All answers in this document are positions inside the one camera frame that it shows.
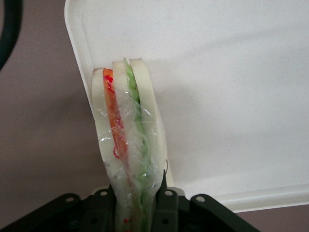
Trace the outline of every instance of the tomato slice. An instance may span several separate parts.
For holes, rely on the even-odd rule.
[[[112,137],[115,142],[114,155],[121,159],[128,168],[126,134],[117,104],[113,86],[113,72],[111,69],[103,69],[103,83],[108,118],[112,129]]]

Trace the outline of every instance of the gray background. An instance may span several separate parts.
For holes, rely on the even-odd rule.
[[[64,3],[25,1],[19,40],[0,72],[0,228],[61,194],[85,198],[109,184]],[[304,205],[239,215],[264,232],[307,232],[308,214]]]

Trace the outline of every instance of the sandwich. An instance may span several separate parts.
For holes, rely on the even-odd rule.
[[[142,59],[113,62],[92,76],[98,143],[116,195],[115,231],[148,232],[167,146],[148,69]]]

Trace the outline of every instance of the white plastic tray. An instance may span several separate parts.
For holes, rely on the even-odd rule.
[[[67,0],[83,78],[148,65],[175,186],[235,212],[309,203],[307,1]]]

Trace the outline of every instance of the screw hole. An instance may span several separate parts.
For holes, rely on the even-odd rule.
[[[93,219],[91,219],[90,224],[96,224],[97,222],[98,222],[98,219],[97,218],[93,218]]]
[[[168,219],[163,219],[163,220],[162,220],[162,223],[163,223],[164,225],[166,225],[166,224],[169,223],[169,220],[168,220]]]
[[[106,196],[106,195],[107,195],[107,191],[102,191],[102,192],[100,193],[100,195],[101,195],[101,196]]]
[[[165,191],[164,194],[169,196],[169,197],[173,195],[173,193],[169,190]]]
[[[66,202],[72,202],[72,201],[74,201],[74,198],[73,198],[73,197],[68,197],[68,198],[66,199]]]
[[[205,198],[203,198],[203,197],[201,197],[201,196],[196,197],[196,200],[197,200],[198,202],[201,202],[201,203],[205,202]]]

